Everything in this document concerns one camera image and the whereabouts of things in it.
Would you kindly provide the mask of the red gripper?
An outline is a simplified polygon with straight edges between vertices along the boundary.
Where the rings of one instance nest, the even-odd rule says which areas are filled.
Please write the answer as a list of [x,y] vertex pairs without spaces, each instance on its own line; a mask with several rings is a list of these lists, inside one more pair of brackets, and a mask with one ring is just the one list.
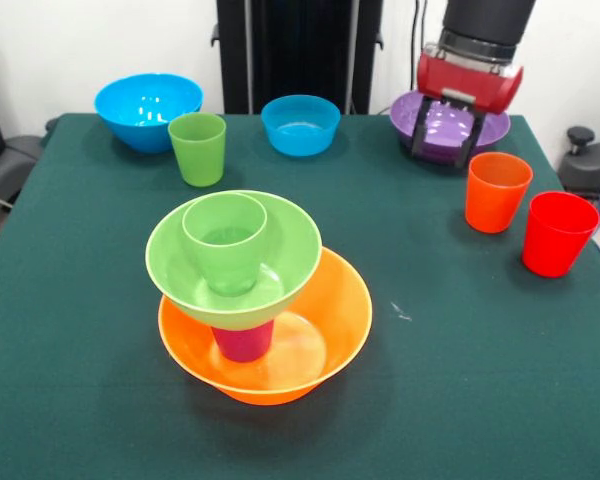
[[450,100],[473,107],[469,136],[461,143],[454,166],[464,169],[483,129],[485,113],[501,114],[512,103],[524,76],[518,65],[498,65],[433,49],[421,54],[417,67],[418,90],[424,96],[412,135],[412,155],[422,154],[432,99]]

